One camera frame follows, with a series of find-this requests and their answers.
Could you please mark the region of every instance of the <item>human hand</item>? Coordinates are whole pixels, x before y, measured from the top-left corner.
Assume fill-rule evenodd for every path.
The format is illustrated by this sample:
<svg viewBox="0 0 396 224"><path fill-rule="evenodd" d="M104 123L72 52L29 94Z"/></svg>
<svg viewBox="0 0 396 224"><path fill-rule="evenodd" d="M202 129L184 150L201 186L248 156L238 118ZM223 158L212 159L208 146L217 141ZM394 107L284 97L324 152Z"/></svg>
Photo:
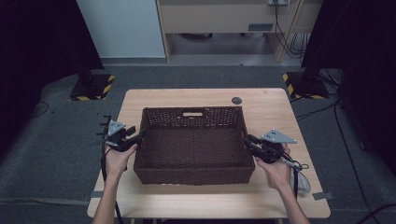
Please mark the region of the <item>human hand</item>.
<svg viewBox="0 0 396 224"><path fill-rule="evenodd" d="M290 153L290 148L286 144L282 144L285 153ZM277 190L282 188L291 188L290 186L290 172L291 168L281 159L268 164L262 159L256 157L257 164L267 173L270 186L275 187Z"/></svg>
<svg viewBox="0 0 396 224"><path fill-rule="evenodd" d="M124 152L119 152L112 149L110 146L106 146L105 153L107 176L121 176L125 171L129 158L136 152L136 150L137 144L134 144Z"/></svg>

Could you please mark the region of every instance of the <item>forearm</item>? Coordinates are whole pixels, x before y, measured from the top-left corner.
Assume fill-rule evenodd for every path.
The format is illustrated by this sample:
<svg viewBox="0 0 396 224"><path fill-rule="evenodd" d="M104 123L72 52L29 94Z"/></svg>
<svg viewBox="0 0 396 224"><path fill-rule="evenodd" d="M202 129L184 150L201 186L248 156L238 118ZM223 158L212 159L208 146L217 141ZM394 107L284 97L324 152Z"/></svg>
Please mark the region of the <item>forearm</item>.
<svg viewBox="0 0 396 224"><path fill-rule="evenodd" d="M114 208L116 206L117 187L120 175L109 175L105 183L103 196L96 209L92 224L114 223Z"/></svg>
<svg viewBox="0 0 396 224"><path fill-rule="evenodd" d="M291 224L305 224L310 223L303 212L303 209L298 204L294 197L293 191L290 187L284 187L278 190L283 204L285 204L286 212L288 213Z"/></svg>

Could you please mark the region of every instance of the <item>black and yellow hazard tape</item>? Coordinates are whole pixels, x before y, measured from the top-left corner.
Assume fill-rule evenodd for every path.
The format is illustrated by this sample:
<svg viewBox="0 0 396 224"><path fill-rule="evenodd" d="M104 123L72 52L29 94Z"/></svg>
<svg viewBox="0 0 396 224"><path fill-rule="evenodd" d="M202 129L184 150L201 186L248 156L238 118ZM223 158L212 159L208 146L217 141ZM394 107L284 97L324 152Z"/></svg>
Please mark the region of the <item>black and yellow hazard tape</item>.
<svg viewBox="0 0 396 224"><path fill-rule="evenodd" d="M319 99L327 98L327 96L322 96L322 95L310 95L310 94L301 95L301 94L297 94L294 91L293 85L290 82L288 74L283 74L282 77L283 77L283 81L286 84L286 87L288 88L288 92L289 92L289 95L290 95L291 99L305 98L305 99L316 99L316 100L319 100Z"/></svg>
<svg viewBox="0 0 396 224"><path fill-rule="evenodd" d="M71 101L90 101L90 100L103 100L106 98L108 91L110 91L111 85L113 84L115 76L109 76L107 80L107 84L103 89L103 93L100 95L95 96L88 96L88 95L78 95L70 97Z"/></svg>

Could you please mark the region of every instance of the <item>metal bracket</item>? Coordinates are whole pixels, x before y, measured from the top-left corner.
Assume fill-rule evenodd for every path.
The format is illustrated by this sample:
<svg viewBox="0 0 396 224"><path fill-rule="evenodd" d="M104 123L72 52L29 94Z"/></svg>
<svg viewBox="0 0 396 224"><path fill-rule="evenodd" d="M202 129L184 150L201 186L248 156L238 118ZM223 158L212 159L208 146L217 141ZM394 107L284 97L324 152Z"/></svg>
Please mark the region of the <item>metal bracket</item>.
<svg viewBox="0 0 396 224"><path fill-rule="evenodd" d="M106 143L106 145L109 145L111 147L118 147L119 146L119 144L113 143L113 142L110 142L110 141L105 141L105 143Z"/></svg>
<svg viewBox="0 0 396 224"><path fill-rule="evenodd" d="M291 144L297 143L297 140L288 137L287 135L281 133L276 129L273 129L270 132L263 134L262 140L272 143L291 143Z"/></svg>
<svg viewBox="0 0 396 224"><path fill-rule="evenodd" d="M120 122L111 120L110 124L108 125L107 136L111 136L111 135L117 133L119 130L123 129L125 126L126 126L126 124L124 124L124 123L120 123Z"/></svg>

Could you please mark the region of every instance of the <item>black curtain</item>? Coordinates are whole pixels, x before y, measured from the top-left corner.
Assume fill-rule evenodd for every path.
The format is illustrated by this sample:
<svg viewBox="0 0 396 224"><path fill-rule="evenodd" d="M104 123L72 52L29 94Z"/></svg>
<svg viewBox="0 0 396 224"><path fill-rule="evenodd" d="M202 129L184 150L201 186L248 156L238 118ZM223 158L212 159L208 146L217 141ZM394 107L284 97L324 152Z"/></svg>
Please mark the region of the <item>black curtain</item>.
<svg viewBox="0 0 396 224"><path fill-rule="evenodd" d="M339 93L362 146L377 151L394 174L395 12L392 0L323 0L303 60L312 77L320 68L344 71Z"/></svg>
<svg viewBox="0 0 396 224"><path fill-rule="evenodd" d="M76 1L0 0L0 156L62 77L103 69Z"/></svg>

